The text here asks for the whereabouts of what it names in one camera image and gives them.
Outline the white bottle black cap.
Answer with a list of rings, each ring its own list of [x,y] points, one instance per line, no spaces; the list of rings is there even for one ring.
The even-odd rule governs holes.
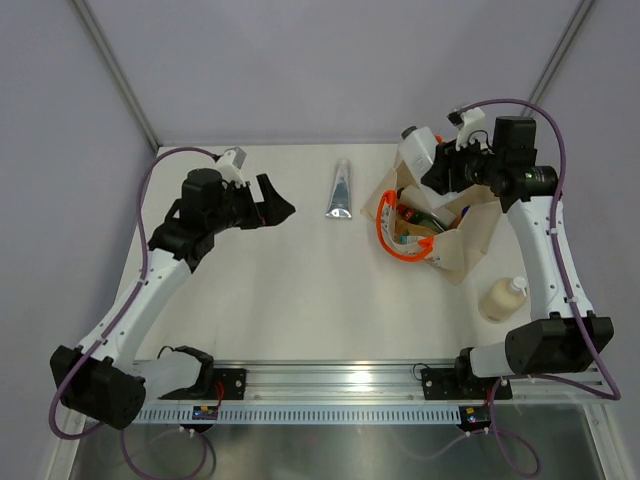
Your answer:
[[[433,207],[424,193],[415,185],[399,188],[396,192],[399,204],[424,212],[432,212]]]

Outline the white box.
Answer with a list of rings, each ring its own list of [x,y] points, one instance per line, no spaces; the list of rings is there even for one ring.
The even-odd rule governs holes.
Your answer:
[[[435,210],[458,199],[461,193],[439,194],[421,183],[422,177],[434,165],[436,147],[439,145],[433,132],[428,127],[410,126],[401,133],[401,138],[398,144],[399,154],[431,209]]]

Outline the green dish soap bottle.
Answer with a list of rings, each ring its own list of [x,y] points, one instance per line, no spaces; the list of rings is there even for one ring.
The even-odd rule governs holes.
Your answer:
[[[412,225],[427,227],[437,233],[443,233],[447,230],[447,227],[430,213],[416,210],[405,204],[399,204],[396,207],[396,211],[403,220]]]

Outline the pink shampoo bottle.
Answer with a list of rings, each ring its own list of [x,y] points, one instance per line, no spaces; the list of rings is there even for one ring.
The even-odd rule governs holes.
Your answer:
[[[438,235],[439,232],[428,226],[416,225],[398,219],[394,227],[394,239],[399,244],[408,244],[415,241],[415,238],[427,238]]]

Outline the silver tube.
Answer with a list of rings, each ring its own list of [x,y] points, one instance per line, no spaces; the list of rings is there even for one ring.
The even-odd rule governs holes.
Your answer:
[[[325,217],[347,220],[352,218],[351,162],[341,158],[337,161]]]

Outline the cream pump bottle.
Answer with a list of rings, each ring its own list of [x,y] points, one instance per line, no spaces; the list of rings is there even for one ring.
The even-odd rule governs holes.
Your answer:
[[[497,280],[479,301],[479,311],[489,321],[500,323],[508,320],[527,299],[528,281],[523,276]]]

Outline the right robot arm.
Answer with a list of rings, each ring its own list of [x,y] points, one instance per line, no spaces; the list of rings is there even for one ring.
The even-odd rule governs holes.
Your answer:
[[[530,322],[503,342],[464,352],[466,364],[452,375],[454,388],[474,397],[489,378],[587,370],[612,339],[613,322],[596,314],[581,287],[564,229],[559,176],[536,163],[535,120],[497,118],[488,144],[475,138],[483,130],[481,110],[455,112],[449,120],[458,136],[436,146],[421,183],[441,196],[486,186],[499,199],[518,240],[531,311]]]

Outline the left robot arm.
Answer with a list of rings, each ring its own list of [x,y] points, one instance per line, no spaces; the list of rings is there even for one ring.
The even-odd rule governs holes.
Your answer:
[[[200,399],[213,391],[214,359],[194,347],[173,347],[142,363],[135,356],[169,299],[213,249],[217,234],[277,226],[295,213],[267,175],[257,181],[260,202],[248,184],[228,180],[218,169],[188,173],[164,221],[142,240],[140,276],[125,297],[75,348],[60,346],[52,354],[55,405],[123,430],[149,401],[177,391]]]

